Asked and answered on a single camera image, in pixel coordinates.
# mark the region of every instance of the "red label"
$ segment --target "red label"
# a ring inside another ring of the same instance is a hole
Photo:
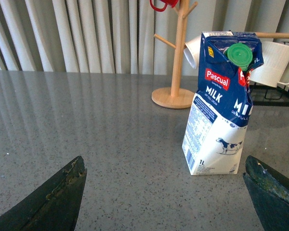
[[[225,90],[228,90],[230,85],[230,78],[221,76],[210,69],[206,69],[206,80],[217,82],[218,84],[222,85]]]
[[[240,67],[237,71],[237,74],[239,75],[239,84],[243,87],[246,86],[245,76],[244,76],[243,71]]]

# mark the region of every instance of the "wooden peg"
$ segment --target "wooden peg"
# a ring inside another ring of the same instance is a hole
[[[177,6],[174,6],[173,9],[174,9],[174,11],[177,13],[177,15],[179,15],[179,9],[178,9],[178,7],[177,7]]]
[[[165,38],[163,38],[162,36],[159,36],[157,34],[154,34],[154,37],[160,41],[162,41],[163,43],[167,44],[168,46],[171,46],[172,48],[176,48],[176,46],[174,44],[172,44],[171,42],[169,42],[168,40],[166,40]]]
[[[265,33],[265,32],[256,32],[256,35],[260,38],[268,39],[289,39],[289,33]]]
[[[185,19],[192,11],[193,9],[198,5],[198,2],[194,2],[194,4],[191,6],[191,8],[189,8],[189,10],[187,11],[186,14],[183,15],[183,19]]]

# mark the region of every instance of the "white curtain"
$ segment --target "white curtain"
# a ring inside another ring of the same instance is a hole
[[[176,26],[149,0],[0,0],[0,70],[171,76],[174,50],[153,35],[175,43]],[[198,0],[186,41],[211,30],[289,33],[289,0]],[[185,59],[182,75],[197,75]]]

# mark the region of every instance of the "nutrition label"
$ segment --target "nutrition label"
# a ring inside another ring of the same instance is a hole
[[[192,153],[197,154],[217,115],[198,97],[188,119],[187,134]]]

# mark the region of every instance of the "speckled stone countertop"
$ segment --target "speckled stone countertop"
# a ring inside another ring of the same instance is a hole
[[[196,91],[195,77],[181,87]],[[78,231],[262,231],[242,174],[253,155],[289,177],[289,108],[255,106],[236,175],[191,176],[189,109],[151,100],[171,77],[0,71],[0,215],[77,155]]]

